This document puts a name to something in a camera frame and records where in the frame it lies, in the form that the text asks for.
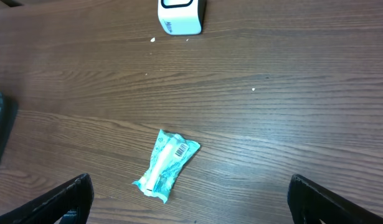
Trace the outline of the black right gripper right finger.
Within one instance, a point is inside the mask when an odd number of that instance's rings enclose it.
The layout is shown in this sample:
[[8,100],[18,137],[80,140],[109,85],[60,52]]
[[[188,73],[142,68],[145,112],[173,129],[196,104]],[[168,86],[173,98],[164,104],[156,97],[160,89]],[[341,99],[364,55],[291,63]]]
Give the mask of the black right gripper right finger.
[[383,218],[299,174],[287,195],[294,224],[383,224]]

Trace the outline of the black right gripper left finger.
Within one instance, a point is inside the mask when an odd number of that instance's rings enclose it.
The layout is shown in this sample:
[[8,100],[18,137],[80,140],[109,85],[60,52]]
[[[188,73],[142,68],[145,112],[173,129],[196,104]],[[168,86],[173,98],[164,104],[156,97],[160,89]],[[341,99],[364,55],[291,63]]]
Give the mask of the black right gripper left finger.
[[92,180],[81,174],[0,216],[0,224],[86,224],[94,199]]

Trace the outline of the teal white snack packet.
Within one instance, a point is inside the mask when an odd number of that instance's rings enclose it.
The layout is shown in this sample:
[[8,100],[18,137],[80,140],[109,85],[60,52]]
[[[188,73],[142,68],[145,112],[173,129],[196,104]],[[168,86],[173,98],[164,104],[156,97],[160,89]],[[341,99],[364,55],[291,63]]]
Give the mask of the teal white snack packet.
[[200,147],[198,142],[185,139],[180,134],[160,130],[149,168],[133,185],[145,196],[156,197],[166,203],[182,168]]

